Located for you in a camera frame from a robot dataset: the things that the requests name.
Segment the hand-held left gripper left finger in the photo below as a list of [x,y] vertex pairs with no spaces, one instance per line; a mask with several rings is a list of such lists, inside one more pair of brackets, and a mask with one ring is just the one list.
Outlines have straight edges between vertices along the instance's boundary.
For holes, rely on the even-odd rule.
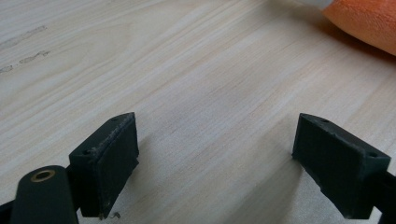
[[109,119],[69,154],[75,199],[84,217],[108,217],[138,156],[133,112]]

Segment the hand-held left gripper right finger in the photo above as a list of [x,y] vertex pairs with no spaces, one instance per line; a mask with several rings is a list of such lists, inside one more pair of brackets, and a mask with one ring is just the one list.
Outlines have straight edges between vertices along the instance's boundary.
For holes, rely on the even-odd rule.
[[302,113],[292,157],[347,219],[391,218],[391,157],[327,119]]

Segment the orange cloth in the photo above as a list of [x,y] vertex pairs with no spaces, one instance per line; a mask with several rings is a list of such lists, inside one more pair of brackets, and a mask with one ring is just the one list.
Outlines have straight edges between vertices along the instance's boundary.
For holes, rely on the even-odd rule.
[[322,13],[349,35],[396,56],[396,0],[332,0]]

